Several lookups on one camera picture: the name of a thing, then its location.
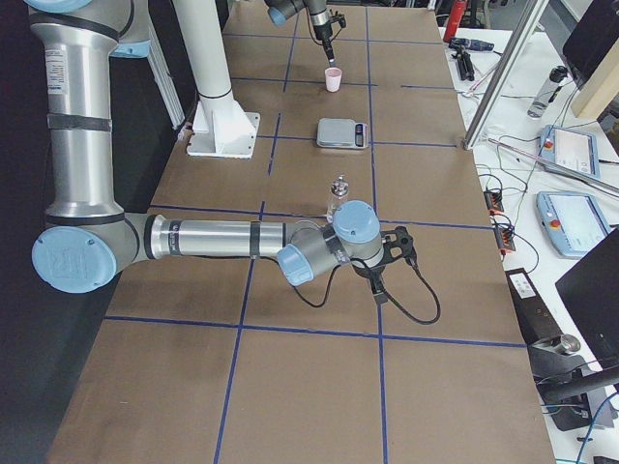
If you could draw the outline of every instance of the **table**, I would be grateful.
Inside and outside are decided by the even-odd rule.
[[[322,221],[344,173],[384,229],[408,227],[443,316],[410,323],[349,268],[315,310],[273,263],[139,263],[123,273],[48,461],[551,462],[433,13],[339,8],[343,83],[329,94],[305,19],[275,29],[264,10],[235,4],[224,31],[236,99],[261,113],[252,159],[191,159],[184,139],[151,212]],[[320,117],[369,123],[370,147],[319,149]],[[406,266],[385,282],[431,317]],[[300,290],[317,300],[325,284]]]
[[[495,44],[495,49],[502,51],[509,40],[510,31],[490,31],[490,30],[470,30],[459,29],[458,37],[475,38]],[[450,71],[457,91],[465,92],[471,82],[460,81],[457,75],[455,60],[451,59],[450,52],[446,50]],[[492,53],[471,52],[472,61],[478,67],[476,76],[488,71],[500,58]],[[547,109],[540,120],[533,120],[526,116],[526,110],[531,104],[532,97],[535,96],[547,78],[549,71],[558,65],[563,65],[557,52],[552,46],[545,33],[535,33],[525,48],[523,54],[518,59],[515,70],[508,80],[508,84],[503,91],[503,97],[499,100],[492,115],[489,118],[487,133],[493,138],[501,135],[512,135],[522,139],[531,139],[539,135],[545,125],[556,124],[561,126],[563,114],[565,112],[565,123],[563,127],[575,125],[585,125],[579,128],[582,131],[594,133],[597,137],[598,150],[601,160],[618,161],[617,154],[608,142],[600,125],[589,120],[578,120],[566,106],[575,91],[573,83],[568,84],[560,93],[557,100]],[[487,86],[489,79],[480,86],[476,93],[482,94]],[[465,125],[468,127],[473,115],[475,114],[475,99],[467,99],[462,94],[458,95],[458,102],[462,111]],[[538,146],[535,142],[522,142],[506,137],[506,143],[524,149],[529,153],[536,154]],[[475,162],[477,163],[480,174],[491,173],[500,178],[505,188],[523,189],[522,182],[516,180],[508,173],[517,175],[520,179],[528,181],[528,191],[521,194],[516,190],[507,191],[503,203],[506,215],[512,220],[517,220],[516,232],[528,240],[539,252],[539,265],[530,274],[532,281],[537,287],[540,295],[544,299],[548,309],[556,319],[557,323],[565,334],[574,334],[582,342],[582,336],[575,326],[572,318],[567,312],[563,302],[559,298],[554,283],[567,272],[576,261],[563,259],[551,246],[537,215],[535,198],[536,194],[542,190],[575,190],[594,195],[606,217],[611,224],[619,221],[619,201],[616,198],[602,194],[599,191],[589,188],[584,184],[556,176],[543,171],[541,168],[533,168],[533,161],[510,155],[501,150],[497,154],[496,148],[489,143],[481,142],[474,147]],[[505,171],[499,169],[499,163]],[[608,184],[619,186],[619,169],[617,166],[602,164],[602,180]],[[480,178],[482,186],[488,184],[488,178]],[[490,187],[497,187],[495,181],[490,182]],[[516,239],[516,253],[510,253],[504,261],[506,270],[524,268],[530,270],[536,262],[536,255],[533,249],[523,241]],[[588,346],[583,343],[583,348],[579,353],[586,361],[593,361],[595,357]],[[591,364],[597,370],[600,367],[595,363]],[[613,400],[615,407],[619,402]],[[546,424],[550,433],[550,439],[557,458],[572,459],[577,456],[580,442],[575,438],[582,437],[586,429],[561,432],[557,430],[550,418],[546,418]],[[613,429],[596,429],[593,434],[594,441],[587,445],[587,449],[582,457],[585,462],[592,462],[594,455],[604,455],[614,459],[619,459],[619,421],[615,421]]]

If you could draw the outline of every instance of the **blue joint cap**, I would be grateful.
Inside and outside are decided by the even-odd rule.
[[[338,237],[351,244],[366,244],[380,233],[380,222],[368,203],[351,200],[336,210],[333,228]]]
[[[24,0],[36,10],[46,13],[70,13],[85,7],[93,0]]]
[[[78,227],[45,230],[32,247],[32,264],[52,287],[86,293],[106,285],[116,275],[116,258],[97,235]]]
[[[278,251],[278,262],[290,285],[297,287],[302,283],[313,280],[310,261],[294,245],[288,244]]]
[[[151,52],[151,41],[119,43],[111,52],[114,58],[146,58]]]
[[[269,8],[268,13],[269,17],[276,26],[282,26],[287,20],[286,16],[284,16],[283,13],[277,8]]]

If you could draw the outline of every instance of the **water bottle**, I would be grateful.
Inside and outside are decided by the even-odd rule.
[[[342,174],[331,183],[331,194],[327,203],[327,222],[333,222],[333,214],[346,200],[348,200],[348,183]]]
[[[538,95],[535,97],[531,106],[529,106],[528,114],[530,117],[534,119],[539,119],[545,112],[545,109],[548,108],[548,105],[554,102],[559,90],[561,90],[561,86],[559,85],[561,81],[568,75],[568,69],[565,66],[557,66],[554,68],[548,79],[545,80],[544,85],[538,92]]]

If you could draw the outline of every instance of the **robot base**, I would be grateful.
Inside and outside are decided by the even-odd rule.
[[[215,130],[209,130],[201,101],[195,112],[193,121],[193,135],[187,147],[187,153],[195,157],[217,157],[217,158],[240,158],[250,159],[253,155],[258,126],[260,124],[259,113],[249,113],[241,110],[235,114],[239,121],[232,124],[226,123],[226,127],[238,127],[236,137],[232,142],[220,143],[217,139],[217,121]]]

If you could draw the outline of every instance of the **black band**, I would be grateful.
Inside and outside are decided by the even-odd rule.
[[[112,132],[112,121],[74,114],[49,113],[47,114],[47,127],[58,131],[82,129],[84,131]]]
[[[89,21],[81,17],[66,16],[64,14],[55,13],[34,13],[30,14],[30,25],[34,24],[61,24],[63,26],[76,27],[77,29],[85,29],[87,31],[96,32],[103,36],[108,36],[112,40],[118,42],[118,31],[109,26],[100,24],[99,22]]]
[[[250,223],[250,256],[260,257],[260,221],[257,220]]]
[[[103,225],[125,220],[125,213],[96,217],[63,217],[45,215],[45,221],[56,225]]]
[[[127,24],[125,24],[125,27],[123,27],[123,29],[118,33],[119,37],[123,37],[125,34],[127,34],[129,28],[132,27],[133,15],[135,15],[135,3],[132,0],[132,8],[129,11],[129,19],[127,19]]]
[[[181,220],[170,221],[170,227],[167,232],[167,245],[169,246],[172,256],[181,256],[183,254],[181,253],[181,244],[179,243],[181,239],[180,230],[182,222]]]
[[[133,255],[133,259],[132,259],[132,262],[133,262],[135,261],[135,258],[137,257],[137,254],[139,253],[139,234],[137,233],[137,230],[135,230],[135,227],[133,227],[133,224],[130,220],[125,218],[125,223],[129,226],[129,228],[132,230],[133,234],[135,235],[135,254]]]
[[[339,237],[336,235],[336,231],[333,230],[333,225],[327,224],[322,229],[322,238],[327,244],[327,248],[333,254],[340,264],[346,264],[350,262],[350,257],[346,253],[344,246],[341,244]]]
[[[225,94],[221,94],[221,95],[216,96],[216,97],[209,97],[208,95],[200,94],[199,92],[198,92],[198,95],[199,95],[200,97],[204,97],[205,99],[216,100],[216,99],[222,99],[223,97],[225,97],[226,95],[228,95],[230,92],[232,92],[232,87],[230,87],[230,90],[228,90]]]
[[[155,222],[156,217],[157,215],[150,215],[144,224],[144,252],[149,259],[155,259],[151,245],[151,234],[153,233],[153,223]]]

